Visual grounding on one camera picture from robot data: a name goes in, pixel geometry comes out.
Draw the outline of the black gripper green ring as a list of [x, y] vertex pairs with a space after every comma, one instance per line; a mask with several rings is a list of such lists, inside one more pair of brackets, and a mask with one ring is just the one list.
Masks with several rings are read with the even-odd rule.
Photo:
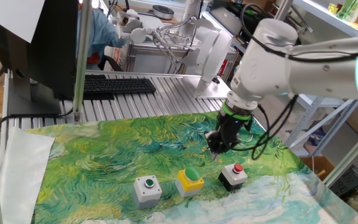
[[248, 110], [235, 109], [234, 105], [225, 101], [217, 115], [218, 125], [216, 131], [221, 142], [217, 144], [217, 132], [210, 131], [205, 133], [211, 160], [216, 160], [221, 154], [228, 151], [235, 151], [234, 146], [240, 143], [237, 134], [241, 127], [248, 123], [252, 118], [252, 113]]

